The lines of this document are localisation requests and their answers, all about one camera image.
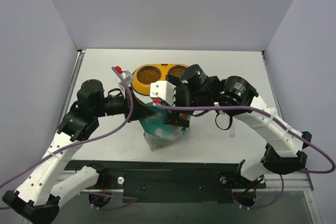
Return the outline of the green pet food bag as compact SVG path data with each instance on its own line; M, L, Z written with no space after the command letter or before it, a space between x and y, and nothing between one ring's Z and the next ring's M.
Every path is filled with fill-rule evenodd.
M145 106L154 112L153 115L139 120L144 130L144 139L151 151L171 146L191 131L189 127L163 124L166 110L161 110L152 103L147 103Z

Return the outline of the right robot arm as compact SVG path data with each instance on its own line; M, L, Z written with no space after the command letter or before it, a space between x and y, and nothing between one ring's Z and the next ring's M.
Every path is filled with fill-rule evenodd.
M198 64L193 64L180 77L168 74L165 80L151 84L150 96L168 111L165 124L189 126L181 114L214 110L229 117L226 130L237 119L261 136L266 141L264 149L253 158L242 160L234 175L241 187L264 174L305 171L308 156L303 149L310 142L311 134L294 130L242 77L221 80L208 76Z

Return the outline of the clear plastic scoop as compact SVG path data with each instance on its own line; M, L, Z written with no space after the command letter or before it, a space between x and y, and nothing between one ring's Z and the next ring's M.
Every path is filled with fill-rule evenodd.
M236 130L235 130L235 122L234 122L234 119L232 119L231 126L230 126L230 128L228 129L228 135L229 135L230 137L235 137L235 136L236 136Z

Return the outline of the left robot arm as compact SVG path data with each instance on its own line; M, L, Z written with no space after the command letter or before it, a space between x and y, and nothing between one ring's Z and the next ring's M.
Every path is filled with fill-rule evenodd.
M103 116L123 114L127 122L140 118L146 106L134 94L104 96L99 80L85 81L77 92L77 101L64 116L42 163L15 190L2 200L31 223L52 223L61 207L89 187L102 188L110 176L106 166L91 161L61 183L57 178L85 140L99 127Z

